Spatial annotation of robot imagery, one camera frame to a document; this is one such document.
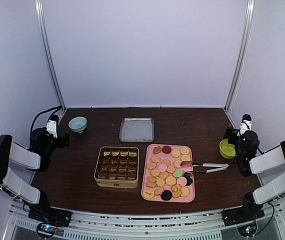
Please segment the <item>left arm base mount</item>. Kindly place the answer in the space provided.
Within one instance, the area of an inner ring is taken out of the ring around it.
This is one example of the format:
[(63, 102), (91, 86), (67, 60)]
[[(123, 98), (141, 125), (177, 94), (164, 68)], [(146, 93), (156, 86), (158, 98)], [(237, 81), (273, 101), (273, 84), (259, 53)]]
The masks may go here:
[(67, 210), (53, 208), (49, 214), (41, 213), (39, 210), (32, 209), (28, 217), (38, 222), (47, 223), (55, 227), (68, 227), (71, 221), (72, 213)]

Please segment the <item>metal tongs white handle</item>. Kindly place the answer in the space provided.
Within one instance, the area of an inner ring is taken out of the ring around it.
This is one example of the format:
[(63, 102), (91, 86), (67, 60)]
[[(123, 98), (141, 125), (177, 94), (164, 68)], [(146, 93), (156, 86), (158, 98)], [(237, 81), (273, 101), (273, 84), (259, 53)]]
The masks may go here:
[(228, 163), (202, 163), (195, 161), (183, 161), (180, 165), (182, 168), (191, 167), (191, 170), (184, 173), (185, 177), (199, 176), (204, 174), (210, 174), (228, 169)]

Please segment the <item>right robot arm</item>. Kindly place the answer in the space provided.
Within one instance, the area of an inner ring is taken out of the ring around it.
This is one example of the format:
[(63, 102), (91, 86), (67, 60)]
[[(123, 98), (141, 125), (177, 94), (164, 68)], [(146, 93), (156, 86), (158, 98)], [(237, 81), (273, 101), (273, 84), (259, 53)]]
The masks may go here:
[[(278, 146), (256, 156), (260, 141), (257, 133), (251, 129), (237, 130), (228, 126), (223, 138), (227, 139), (229, 144), (234, 145), (234, 163), (244, 177), (285, 166), (285, 140)], [(285, 170), (271, 182), (247, 193), (238, 215), (242, 220), (249, 221), (265, 203), (282, 196), (285, 196)]]

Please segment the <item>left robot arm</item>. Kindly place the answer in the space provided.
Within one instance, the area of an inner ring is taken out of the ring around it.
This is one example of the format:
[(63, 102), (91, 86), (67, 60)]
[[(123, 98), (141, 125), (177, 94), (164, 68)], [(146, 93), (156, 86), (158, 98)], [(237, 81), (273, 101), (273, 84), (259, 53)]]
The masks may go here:
[(29, 205), (43, 222), (50, 222), (55, 211), (48, 196), (19, 177), (10, 163), (24, 167), (32, 172), (46, 172), (51, 164), (51, 155), (56, 148), (68, 147), (70, 133), (63, 137), (44, 135), (35, 139), (30, 149), (13, 141), (9, 134), (0, 135), (0, 191), (14, 198), (20, 198)]

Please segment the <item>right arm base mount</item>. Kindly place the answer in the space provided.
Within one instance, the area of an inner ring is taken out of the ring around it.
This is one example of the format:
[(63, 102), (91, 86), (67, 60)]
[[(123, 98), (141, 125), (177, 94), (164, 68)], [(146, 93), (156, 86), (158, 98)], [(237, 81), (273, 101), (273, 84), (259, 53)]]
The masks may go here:
[(222, 219), (225, 226), (238, 225), (249, 221), (254, 221), (256, 219), (265, 216), (263, 210), (258, 210), (257, 212), (247, 212), (242, 207), (226, 209), (221, 212)]

